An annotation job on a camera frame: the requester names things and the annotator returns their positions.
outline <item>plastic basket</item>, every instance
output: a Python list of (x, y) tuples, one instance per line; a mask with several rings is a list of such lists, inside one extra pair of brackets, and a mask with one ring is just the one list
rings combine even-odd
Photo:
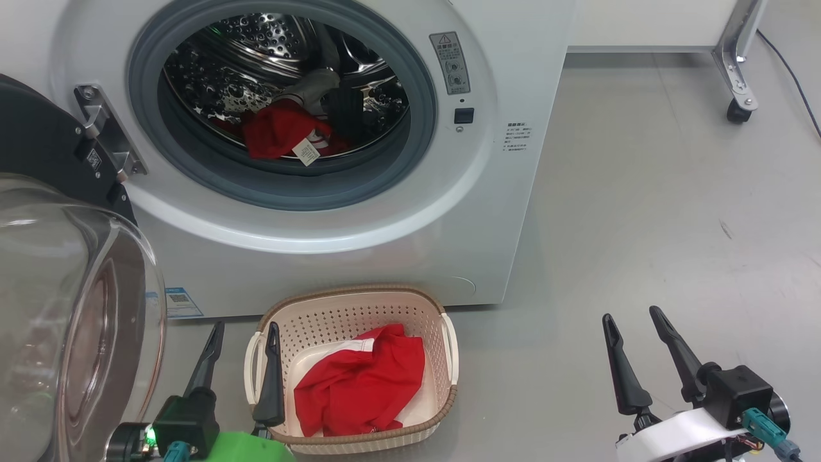
[[(271, 321), (279, 325), (286, 420), (268, 430), (274, 440), (296, 452), (353, 454), (416, 443), (432, 435), (453, 406), (459, 378), (456, 332), (442, 305), (418, 289), (362, 286), (289, 298), (275, 305), (259, 322), (245, 351), (245, 397), (252, 412), (262, 388)], [(404, 427), (350, 437), (303, 436), (294, 409), (294, 388), (305, 373), (338, 342), (392, 323), (401, 323), (406, 335), (424, 341), (422, 386), (397, 417)]]

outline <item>door hinge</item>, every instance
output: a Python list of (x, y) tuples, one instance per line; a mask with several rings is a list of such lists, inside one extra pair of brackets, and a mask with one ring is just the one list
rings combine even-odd
[(78, 85), (74, 88), (74, 97), (85, 117), (85, 136), (97, 140), (114, 163), (117, 181), (125, 182), (129, 176), (138, 173), (147, 174), (99, 85)]

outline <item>white washing machine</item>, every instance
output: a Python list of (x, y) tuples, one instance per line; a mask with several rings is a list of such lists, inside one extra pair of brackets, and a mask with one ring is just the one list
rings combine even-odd
[[(499, 303), (574, 3), (7, 0), (0, 72), (114, 160), (109, 200), (134, 206), (176, 316), (377, 282)], [(327, 36), (341, 83), (320, 112), (346, 150), (251, 159), (232, 127), (321, 67)]]

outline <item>brown basket rim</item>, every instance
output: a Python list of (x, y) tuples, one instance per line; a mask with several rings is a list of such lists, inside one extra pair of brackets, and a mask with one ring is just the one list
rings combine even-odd
[[(431, 297), (426, 292), (417, 289), (416, 287), (410, 285), (392, 285), (392, 284), (369, 284), (369, 285), (357, 285), (354, 287), (345, 287), (339, 289), (331, 289), (331, 290), (324, 290), (318, 291), (314, 293), (308, 293), (305, 295), (298, 295), (295, 297), (290, 297), (282, 300), (281, 302), (277, 303), (264, 316), (262, 319), (259, 320), (259, 324), (257, 324), (257, 331), (263, 332), (265, 330), (265, 326), (270, 322), (270, 319), (281, 311), (283, 308), (292, 305), (294, 303), (304, 302), (306, 300), (310, 300), (312, 298), (324, 298), (324, 297), (332, 297), (334, 295), (350, 295), (353, 293), (371, 293), (371, 292), (410, 292), (416, 295), (419, 295), (425, 299), (427, 299), (432, 305), (436, 307), (439, 311), (439, 314), (445, 314), (445, 308), (442, 306), (436, 298)], [(445, 404), (443, 404), (442, 408), (439, 412), (436, 413), (432, 418), (422, 422), (417, 423), (416, 425), (411, 425), (410, 427), (398, 428), (396, 430), (388, 430), (386, 432), (377, 432), (377, 433), (368, 433), (366, 435), (351, 435), (349, 437), (289, 437), (288, 435), (283, 435), (273, 428), (269, 428), (268, 431), (271, 433), (271, 438), (275, 441), (279, 441), (283, 444), (287, 445), (303, 445), (303, 446), (318, 446), (318, 445), (344, 445), (344, 444), (351, 444), (351, 443), (367, 443), (371, 441), (381, 441), (381, 440), (388, 440), (391, 438), (396, 437), (405, 437), (407, 435), (412, 435), (414, 433), (423, 432), (428, 430), (431, 427), (438, 425), (442, 422), (442, 419), (445, 418), (447, 413), (451, 411), (453, 407), (453, 403), (456, 400), (456, 385), (451, 385), (451, 391), (445, 400)], [(251, 406), (251, 412), (254, 412), (254, 406)]]

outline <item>green light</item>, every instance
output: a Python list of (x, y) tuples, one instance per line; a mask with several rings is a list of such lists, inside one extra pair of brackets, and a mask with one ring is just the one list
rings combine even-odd
[(145, 444), (149, 446), (157, 445), (157, 434), (154, 433), (154, 428), (150, 425), (145, 428)]

